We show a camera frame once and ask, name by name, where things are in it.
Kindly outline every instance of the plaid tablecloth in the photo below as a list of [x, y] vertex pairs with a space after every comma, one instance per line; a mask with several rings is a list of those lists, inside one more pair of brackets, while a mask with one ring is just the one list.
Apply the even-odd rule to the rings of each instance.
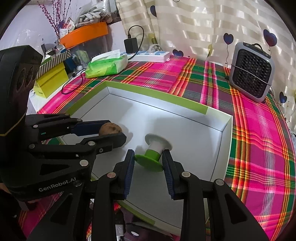
[[[83, 79], [75, 92], [58, 93], [39, 113], [64, 113], [102, 81], [117, 81], [164, 91], [219, 109], [233, 116], [232, 144], [225, 181], [245, 203], [270, 240], [290, 219], [295, 199], [295, 154], [286, 122], [272, 96], [258, 104], [229, 86], [229, 69], [193, 58], [167, 63], [131, 62], [119, 75]], [[65, 92], [81, 83], [77, 77]], [[28, 235], [57, 196], [44, 198], [37, 209], [22, 213]]]

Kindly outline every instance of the portable heater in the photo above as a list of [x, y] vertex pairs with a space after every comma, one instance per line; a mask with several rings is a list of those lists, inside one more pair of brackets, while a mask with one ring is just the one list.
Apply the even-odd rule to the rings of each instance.
[[251, 100], [263, 102], [274, 78], [271, 56], [259, 44], [239, 42], [231, 65], [229, 83]]

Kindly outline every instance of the orange container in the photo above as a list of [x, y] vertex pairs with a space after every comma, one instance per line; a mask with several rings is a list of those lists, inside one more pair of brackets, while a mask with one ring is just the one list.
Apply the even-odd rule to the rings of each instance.
[[64, 45], [66, 49], [69, 49], [106, 34], [108, 34], [107, 24], [105, 22], [99, 22], [80, 27], [68, 33], [66, 36], [61, 38], [60, 43]]

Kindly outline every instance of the spool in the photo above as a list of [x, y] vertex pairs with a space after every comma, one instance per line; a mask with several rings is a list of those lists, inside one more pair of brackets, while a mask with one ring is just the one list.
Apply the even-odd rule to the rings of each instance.
[[135, 155], [136, 162], [152, 172], [162, 172], [160, 156], [163, 150], [172, 150], [172, 145], [165, 138], [151, 133], [145, 136], [145, 141], [149, 147], [144, 155]]

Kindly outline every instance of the striped curtain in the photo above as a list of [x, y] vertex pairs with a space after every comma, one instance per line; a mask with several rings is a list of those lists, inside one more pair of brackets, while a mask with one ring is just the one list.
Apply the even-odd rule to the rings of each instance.
[[[117, 1], [126, 33], [133, 25], [144, 28], [144, 50], [157, 42], [174, 55], [227, 66], [232, 62], [236, 43], [260, 44], [275, 62], [272, 84], [275, 99], [289, 128], [296, 132], [296, 43], [279, 15], [264, 0]], [[265, 29], [276, 36], [275, 46], [267, 44]], [[134, 27], [131, 35], [137, 37], [140, 44], [142, 30]], [[280, 103], [280, 92], [285, 103]]]

